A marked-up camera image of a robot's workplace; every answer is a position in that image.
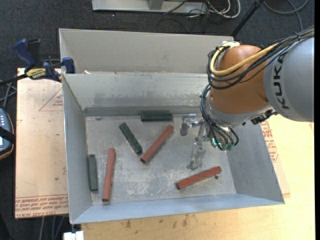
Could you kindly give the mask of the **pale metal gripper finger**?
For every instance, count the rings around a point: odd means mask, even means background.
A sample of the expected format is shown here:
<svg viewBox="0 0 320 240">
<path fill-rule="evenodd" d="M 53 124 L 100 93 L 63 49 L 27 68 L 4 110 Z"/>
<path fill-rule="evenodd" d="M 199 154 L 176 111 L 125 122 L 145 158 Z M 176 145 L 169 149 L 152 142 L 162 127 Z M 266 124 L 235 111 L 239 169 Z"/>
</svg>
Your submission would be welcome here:
<svg viewBox="0 0 320 240">
<path fill-rule="evenodd" d="M 198 168 L 201 168 L 203 165 L 203 159 L 206 153 L 206 149 L 202 142 L 195 142 L 192 146 L 192 154 L 190 163 L 187 165 L 187 168 L 191 171 L 195 171 Z"/>
<path fill-rule="evenodd" d="M 195 113 L 183 114 L 181 116 L 182 124 L 180 127 L 180 135 L 187 136 L 189 128 L 195 128 L 199 126 L 197 115 Z"/>
</svg>

